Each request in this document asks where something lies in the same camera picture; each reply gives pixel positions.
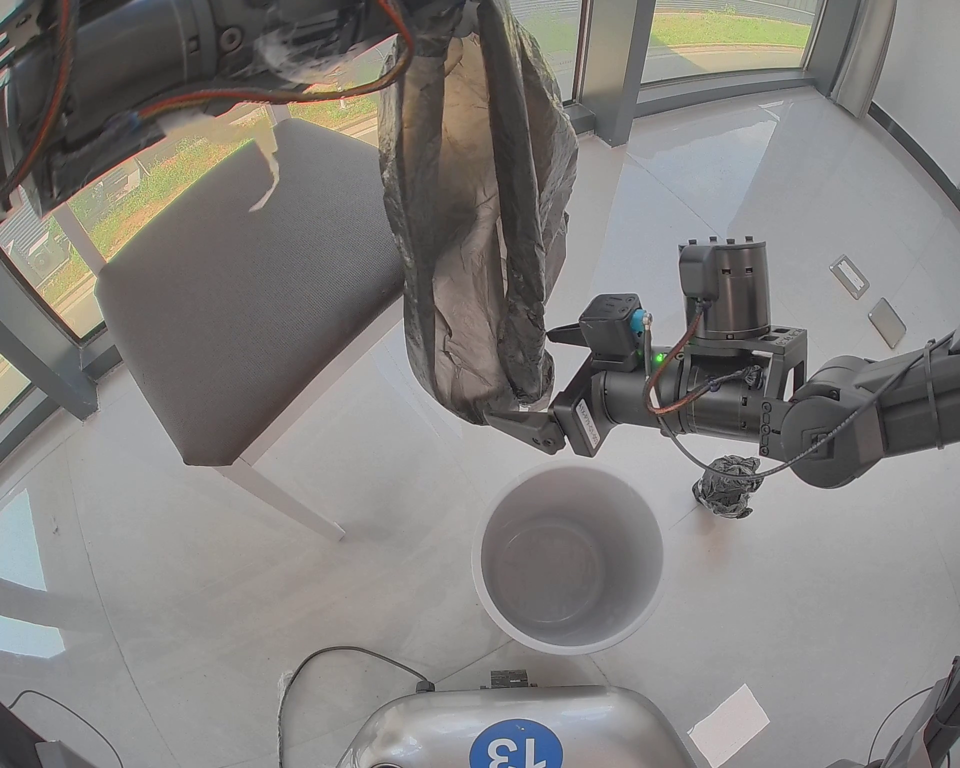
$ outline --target corrugated metal fence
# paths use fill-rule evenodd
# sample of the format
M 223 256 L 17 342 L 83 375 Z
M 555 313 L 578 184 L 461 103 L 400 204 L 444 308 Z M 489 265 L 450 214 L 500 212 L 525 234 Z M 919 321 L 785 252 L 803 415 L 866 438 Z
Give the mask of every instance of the corrugated metal fence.
M 729 12 L 743 16 L 761 16 L 797 24 L 812 24 L 818 0 L 657 0 L 658 11 Z M 511 0 L 521 21 L 541 13 L 579 14 L 580 0 Z

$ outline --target black baseboard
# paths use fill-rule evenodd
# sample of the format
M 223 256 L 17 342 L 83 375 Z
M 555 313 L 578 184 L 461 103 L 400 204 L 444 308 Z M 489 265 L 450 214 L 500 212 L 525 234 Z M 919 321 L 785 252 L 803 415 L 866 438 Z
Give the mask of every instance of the black baseboard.
M 885 131 L 897 139 L 903 149 L 909 152 L 910 155 L 920 163 L 920 166 L 927 172 L 930 178 L 937 182 L 937 186 L 944 190 L 947 197 L 956 205 L 957 210 L 960 210 L 960 187 L 957 187 L 957 185 L 950 180 L 950 177 L 943 168 L 937 165 L 933 157 L 928 155 L 926 150 L 921 147 L 913 136 L 907 133 L 896 120 L 878 107 L 876 102 L 870 104 L 869 114 Z

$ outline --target white wall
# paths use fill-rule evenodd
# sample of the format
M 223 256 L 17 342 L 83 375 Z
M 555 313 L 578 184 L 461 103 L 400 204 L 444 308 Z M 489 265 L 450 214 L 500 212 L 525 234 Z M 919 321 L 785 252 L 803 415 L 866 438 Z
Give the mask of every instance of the white wall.
M 874 101 L 960 184 L 960 0 L 900 0 Z

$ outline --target blue circular sticker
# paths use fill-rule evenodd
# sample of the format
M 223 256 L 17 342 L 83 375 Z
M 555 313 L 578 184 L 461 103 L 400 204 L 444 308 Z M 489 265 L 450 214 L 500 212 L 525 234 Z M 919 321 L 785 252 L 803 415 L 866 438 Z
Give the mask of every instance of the blue circular sticker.
M 533 720 L 504 720 L 470 747 L 470 768 L 561 768 L 564 748 L 549 728 Z

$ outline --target gray chair seat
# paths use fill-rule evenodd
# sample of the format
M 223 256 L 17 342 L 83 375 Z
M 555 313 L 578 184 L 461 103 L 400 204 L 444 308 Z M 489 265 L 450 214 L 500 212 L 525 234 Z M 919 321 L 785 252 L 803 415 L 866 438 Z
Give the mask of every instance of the gray chair seat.
M 247 144 L 99 274 L 107 328 L 189 465 L 231 465 L 396 300 L 403 267 L 377 152 L 288 119 L 280 181 Z

